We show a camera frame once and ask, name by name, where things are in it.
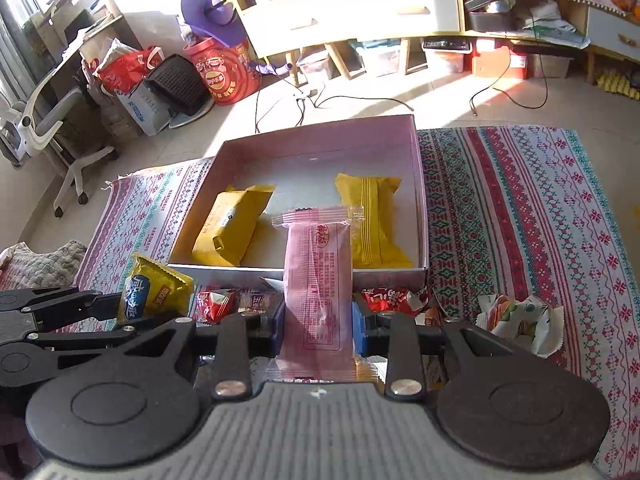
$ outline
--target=yellow snack package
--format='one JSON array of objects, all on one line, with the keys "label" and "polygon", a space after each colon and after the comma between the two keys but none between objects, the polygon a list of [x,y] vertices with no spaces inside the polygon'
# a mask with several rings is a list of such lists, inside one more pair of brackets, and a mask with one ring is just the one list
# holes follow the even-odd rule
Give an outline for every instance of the yellow snack package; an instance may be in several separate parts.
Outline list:
[{"label": "yellow snack package", "polygon": [[219,193],[198,235],[191,256],[203,265],[237,267],[249,246],[273,186],[229,187]]},{"label": "yellow snack package", "polygon": [[186,316],[193,294],[193,280],[144,254],[133,253],[133,257],[133,268],[120,297],[118,321],[167,310],[177,310]]},{"label": "yellow snack package", "polygon": [[394,193],[402,179],[392,176],[351,176],[339,173],[335,187],[342,203],[364,208],[364,222],[351,241],[355,269],[411,267],[393,244]]}]

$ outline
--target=wooden furniture leg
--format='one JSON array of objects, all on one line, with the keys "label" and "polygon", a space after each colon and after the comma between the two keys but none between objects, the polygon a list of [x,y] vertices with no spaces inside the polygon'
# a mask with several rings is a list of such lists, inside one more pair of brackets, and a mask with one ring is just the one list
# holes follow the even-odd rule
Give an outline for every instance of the wooden furniture leg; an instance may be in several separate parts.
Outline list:
[{"label": "wooden furniture leg", "polygon": [[593,50],[587,52],[587,83],[596,83],[596,54]]},{"label": "wooden furniture leg", "polygon": [[409,68],[409,46],[411,40],[409,38],[402,38],[400,40],[400,69],[401,75],[406,75],[406,71]]},{"label": "wooden furniture leg", "polygon": [[293,86],[298,88],[300,86],[300,82],[298,81],[298,67],[296,66],[296,57],[293,51],[287,52],[285,54],[287,58],[287,63],[291,63],[293,67],[289,70],[289,73],[293,76]]},{"label": "wooden furniture leg", "polygon": [[342,56],[340,55],[340,52],[338,52],[336,46],[333,43],[325,43],[324,47],[329,53],[329,56],[331,56],[331,59],[334,60],[334,63],[338,68],[338,72],[340,72],[340,75],[347,79],[351,79],[349,69],[345,65],[344,60],[342,59]]}]

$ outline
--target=beige floor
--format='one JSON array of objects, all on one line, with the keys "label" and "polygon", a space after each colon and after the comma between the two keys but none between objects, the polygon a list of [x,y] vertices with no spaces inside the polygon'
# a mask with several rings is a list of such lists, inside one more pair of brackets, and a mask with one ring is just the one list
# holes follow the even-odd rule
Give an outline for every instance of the beige floor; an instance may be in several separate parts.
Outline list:
[{"label": "beige floor", "polygon": [[[352,81],[334,78],[322,98],[346,94],[362,97],[393,97],[415,109],[418,128],[482,124],[547,124],[577,130],[591,163],[609,199],[622,231],[629,260],[640,275],[640,104],[622,96],[591,87],[581,76],[549,80],[548,102],[540,110],[513,105],[498,92],[489,90],[476,99],[478,117],[469,110],[469,98],[491,81],[464,74],[431,80],[428,70],[407,76],[372,78],[367,74]],[[502,81],[508,88],[512,83]],[[278,81],[259,95],[258,117],[273,109],[260,122],[261,131],[294,126],[300,112],[290,97],[293,88]],[[510,89],[514,99],[538,105],[545,95],[541,80],[528,80]],[[390,101],[337,98],[323,105],[307,107],[305,124],[352,117],[402,114],[408,110]],[[177,130],[165,130],[155,137],[143,137],[122,150],[119,160],[94,168],[86,184],[89,203],[80,206],[69,190],[63,205],[65,215],[54,218],[47,209],[28,239],[37,252],[53,250],[71,238],[88,244],[94,234],[109,191],[105,181],[150,166],[173,164],[214,155],[220,144],[254,132],[255,96],[230,107],[215,107],[206,117]]]}]

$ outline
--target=wooden drawer handle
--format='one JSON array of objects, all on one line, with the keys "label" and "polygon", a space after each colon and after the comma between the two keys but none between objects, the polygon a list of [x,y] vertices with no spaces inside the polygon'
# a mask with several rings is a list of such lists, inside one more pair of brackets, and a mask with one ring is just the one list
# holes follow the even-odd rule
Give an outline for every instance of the wooden drawer handle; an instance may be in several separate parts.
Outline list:
[{"label": "wooden drawer handle", "polygon": [[396,10],[396,14],[405,15],[405,14],[431,14],[431,11],[425,6],[404,6],[398,7]]},{"label": "wooden drawer handle", "polygon": [[619,34],[618,38],[625,45],[636,47],[636,48],[638,47],[638,42],[636,40],[632,40],[631,38],[626,37],[624,34]]},{"label": "wooden drawer handle", "polygon": [[308,20],[301,20],[293,25],[289,30],[300,30],[301,28],[313,27],[317,25],[318,21],[315,18],[309,18]]}]

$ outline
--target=red logo on pink wrapper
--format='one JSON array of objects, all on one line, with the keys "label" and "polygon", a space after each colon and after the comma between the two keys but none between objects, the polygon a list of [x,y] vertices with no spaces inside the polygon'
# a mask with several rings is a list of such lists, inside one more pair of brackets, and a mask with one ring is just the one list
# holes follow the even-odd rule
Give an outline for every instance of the red logo on pink wrapper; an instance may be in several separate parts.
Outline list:
[{"label": "red logo on pink wrapper", "polygon": [[316,226],[316,245],[319,248],[327,247],[329,243],[329,228],[325,224]]}]

